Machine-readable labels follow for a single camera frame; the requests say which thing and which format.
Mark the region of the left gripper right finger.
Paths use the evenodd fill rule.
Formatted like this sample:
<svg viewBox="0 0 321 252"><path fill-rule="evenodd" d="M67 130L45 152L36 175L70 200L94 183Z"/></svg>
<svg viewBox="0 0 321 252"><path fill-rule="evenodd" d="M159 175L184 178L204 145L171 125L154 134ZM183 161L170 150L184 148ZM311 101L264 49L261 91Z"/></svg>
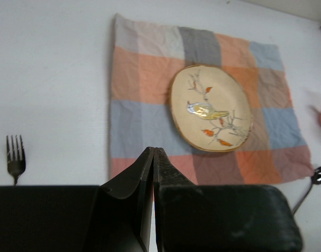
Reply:
<svg viewBox="0 0 321 252"><path fill-rule="evenodd" d="M158 251L202 251L202 208L196 186L170 162L163 148L153 159Z"/></svg>

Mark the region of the dark metal fork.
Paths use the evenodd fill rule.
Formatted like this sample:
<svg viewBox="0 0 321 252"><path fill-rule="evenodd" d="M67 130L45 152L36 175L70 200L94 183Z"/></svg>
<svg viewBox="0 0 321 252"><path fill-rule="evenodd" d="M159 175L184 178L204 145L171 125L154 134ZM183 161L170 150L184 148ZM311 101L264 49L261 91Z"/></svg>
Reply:
<svg viewBox="0 0 321 252"><path fill-rule="evenodd" d="M7 171L17 185L19 177L26 171L26 158L22 136L6 136Z"/></svg>

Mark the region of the beige bird pattern plate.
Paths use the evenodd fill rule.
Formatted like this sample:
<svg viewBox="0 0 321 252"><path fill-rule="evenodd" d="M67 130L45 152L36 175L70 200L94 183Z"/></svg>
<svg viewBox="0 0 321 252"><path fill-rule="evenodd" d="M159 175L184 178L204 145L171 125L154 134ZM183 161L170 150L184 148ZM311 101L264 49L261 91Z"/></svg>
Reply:
<svg viewBox="0 0 321 252"><path fill-rule="evenodd" d="M192 65L178 71L169 103L177 130L201 151L234 151L252 131L252 109L243 87L219 67Z"/></svg>

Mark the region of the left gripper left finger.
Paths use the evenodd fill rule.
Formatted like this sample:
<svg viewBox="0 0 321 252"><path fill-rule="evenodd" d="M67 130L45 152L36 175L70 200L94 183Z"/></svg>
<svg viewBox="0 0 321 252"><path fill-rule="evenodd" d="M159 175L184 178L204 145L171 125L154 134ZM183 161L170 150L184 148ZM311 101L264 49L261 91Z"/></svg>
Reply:
<svg viewBox="0 0 321 252"><path fill-rule="evenodd" d="M102 185L93 214L94 251L148 251L154 148Z"/></svg>

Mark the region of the black metal spoon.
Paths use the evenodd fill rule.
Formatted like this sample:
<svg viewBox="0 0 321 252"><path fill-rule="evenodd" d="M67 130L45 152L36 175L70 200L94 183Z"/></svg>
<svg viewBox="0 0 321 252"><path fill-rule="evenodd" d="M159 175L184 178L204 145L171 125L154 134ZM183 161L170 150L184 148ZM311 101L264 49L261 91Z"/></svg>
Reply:
<svg viewBox="0 0 321 252"><path fill-rule="evenodd" d="M321 166L316 168L314 170L313 176L310 177L310 186L306 193L300 198L298 203L295 205L295 207L292 209L292 214L295 215L295 213L298 211L306 197L310 194L312 188L314 185L321 185Z"/></svg>

